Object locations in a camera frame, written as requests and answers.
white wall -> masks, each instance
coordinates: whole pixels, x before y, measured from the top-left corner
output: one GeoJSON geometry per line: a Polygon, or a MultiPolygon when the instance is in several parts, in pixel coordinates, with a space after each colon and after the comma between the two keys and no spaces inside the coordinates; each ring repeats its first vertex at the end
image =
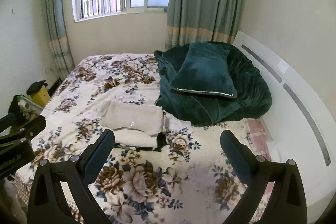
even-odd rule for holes
{"type": "Polygon", "coordinates": [[[44,71],[56,72],[44,20],[42,0],[0,0],[0,117],[33,82],[58,78],[44,71]]]}
{"type": "Polygon", "coordinates": [[[167,14],[122,14],[74,22],[72,0],[63,0],[75,64],[89,55],[164,50],[167,14]]]}
{"type": "Polygon", "coordinates": [[[336,0],[244,0],[239,30],[289,63],[336,120],[336,0]]]}

white headboard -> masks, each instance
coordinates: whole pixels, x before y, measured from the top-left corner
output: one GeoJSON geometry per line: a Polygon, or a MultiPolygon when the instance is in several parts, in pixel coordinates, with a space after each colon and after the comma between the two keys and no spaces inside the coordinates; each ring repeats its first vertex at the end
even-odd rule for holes
{"type": "Polygon", "coordinates": [[[273,104],[262,119],[283,153],[296,161],[308,223],[314,222],[336,191],[336,123],[317,93],[278,55],[240,31],[233,45],[268,84],[273,104]]]}

folded white cloth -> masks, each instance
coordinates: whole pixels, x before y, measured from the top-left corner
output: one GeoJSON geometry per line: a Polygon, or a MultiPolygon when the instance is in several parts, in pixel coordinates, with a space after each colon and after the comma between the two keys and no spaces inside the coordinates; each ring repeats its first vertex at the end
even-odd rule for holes
{"type": "Polygon", "coordinates": [[[157,148],[157,136],[165,132],[162,107],[109,101],[101,107],[101,126],[114,132],[115,143],[130,147],[157,148]]]}
{"type": "Polygon", "coordinates": [[[157,134],[148,136],[145,132],[133,129],[113,130],[115,143],[124,146],[157,148],[157,134]]]}
{"type": "Polygon", "coordinates": [[[137,129],[148,136],[156,135],[164,128],[162,107],[125,104],[110,101],[100,124],[112,130],[119,128],[137,129]]]}

mattress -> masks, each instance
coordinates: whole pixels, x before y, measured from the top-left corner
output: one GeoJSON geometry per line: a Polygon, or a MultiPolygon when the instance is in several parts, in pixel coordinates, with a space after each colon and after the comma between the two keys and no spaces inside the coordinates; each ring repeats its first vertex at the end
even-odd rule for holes
{"type": "MultiPolygon", "coordinates": [[[[104,131],[99,106],[106,100],[154,105],[159,96],[157,62],[149,54],[90,56],[58,88],[42,115],[47,124],[31,142],[35,159],[16,172],[17,194],[26,204],[42,159],[50,162],[80,155],[104,131]]],[[[269,159],[260,121],[243,119],[210,127],[167,114],[167,146],[162,152],[113,148],[89,189],[112,223],[220,224],[246,190],[221,150],[221,132],[230,129],[255,154],[269,159]]],[[[64,187],[73,217],[83,222],[64,187]]],[[[267,204],[265,193],[251,222],[267,204]]]]}

metal bolt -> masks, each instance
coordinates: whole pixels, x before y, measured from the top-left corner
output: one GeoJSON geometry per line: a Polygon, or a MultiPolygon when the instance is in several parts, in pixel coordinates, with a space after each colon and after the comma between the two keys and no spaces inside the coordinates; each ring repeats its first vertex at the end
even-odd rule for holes
{"type": "Polygon", "coordinates": [[[76,162],[77,160],[79,160],[79,156],[78,155],[73,155],[73,156],[71,156],[70,160],[72,162],[76,162]]]}
{"type": "Polygon", "coordinates": [[[256,156],[256,159],[257,159],[257,161],[259,161],[259,162],[263,162],[263,161],[265,161],[265,157],[262,156],[262,155],[257,155],[257,156],[256,156]]]}
{"type": "Polygon", "coordinates": [[[42,166],[43,166],[43,165],[46,165],[47,162],[48,162],[48,161],[47,161],[46,159],[43,159],[43,160],[40,161],[40,165],[42,165],[42,166]]]}
{"type": "Polygon", "coordinates": [[[292,160],[292,159],[289,159],[288,160],[288,163],[290,164],[290,165],[296,165],[296,162],[295,162],[295,160],[292,160]]]}

